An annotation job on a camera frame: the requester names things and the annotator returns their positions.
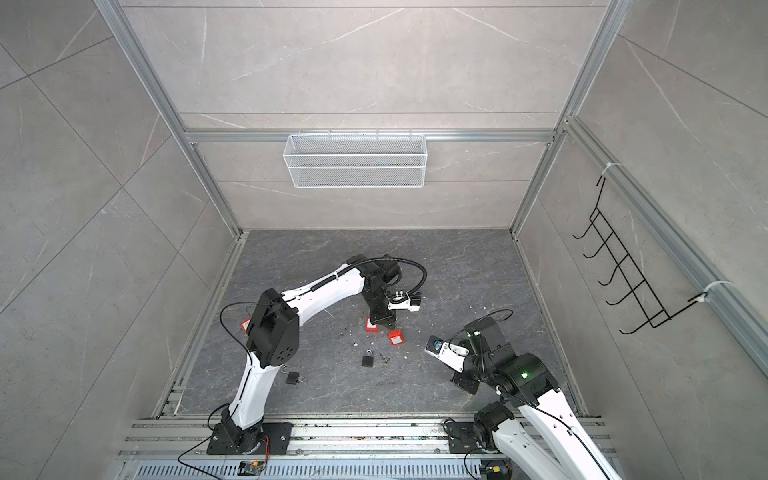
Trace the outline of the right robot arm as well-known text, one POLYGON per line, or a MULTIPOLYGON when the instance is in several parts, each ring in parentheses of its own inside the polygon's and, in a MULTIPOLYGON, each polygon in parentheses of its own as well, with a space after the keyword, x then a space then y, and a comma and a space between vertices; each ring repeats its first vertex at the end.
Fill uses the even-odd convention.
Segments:
POLYGON ((474 414, 469 451, 497 451, 530 479, 618 479, 554 375, 536 355, 514 351, 495 314, 428 343, 460 389, 474 395, 484 384, 499 397, 474 414))

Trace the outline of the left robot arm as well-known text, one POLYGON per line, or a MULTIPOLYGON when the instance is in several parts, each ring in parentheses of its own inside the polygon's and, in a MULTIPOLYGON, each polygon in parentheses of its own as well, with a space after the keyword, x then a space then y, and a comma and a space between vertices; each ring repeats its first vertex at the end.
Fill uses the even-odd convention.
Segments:
POLYGON ((284 454, 292 425, 265 424, 265 406, 280 368, 299 349, 301 327, 339 301, 360 295, 369 308, 367 324, 384 326, 401 342, 397 313, 420 309, 427 277, 426 268, 414 260, 356 255, 304 286, 265 290, 244 327, 247 340, 239 343, 246 365, 238 390, 231 402, 217 408, 221 420, 209 427, 210 436, 194 447, 205 446, 212 456, 284 454))

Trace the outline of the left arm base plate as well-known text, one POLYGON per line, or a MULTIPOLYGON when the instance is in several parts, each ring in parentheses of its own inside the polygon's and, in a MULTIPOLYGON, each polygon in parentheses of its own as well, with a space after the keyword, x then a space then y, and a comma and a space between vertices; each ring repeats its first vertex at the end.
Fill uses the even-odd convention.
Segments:
POLYGON ((231 422, 218 423, 206 448, 208 455, 285 455, 293 424, 264 423, 242 430, 231 422))

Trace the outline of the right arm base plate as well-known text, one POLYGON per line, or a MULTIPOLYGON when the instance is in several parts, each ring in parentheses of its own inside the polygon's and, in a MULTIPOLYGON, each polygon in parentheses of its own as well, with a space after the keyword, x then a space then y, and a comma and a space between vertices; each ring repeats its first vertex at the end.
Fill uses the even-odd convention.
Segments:
POLYGON ((473 422, 457 422, 448 418, 441 423, 441 426, 448 438, 448 448, 452 454, 493 452, 493 449, 481 444, 474 431, 473 422))

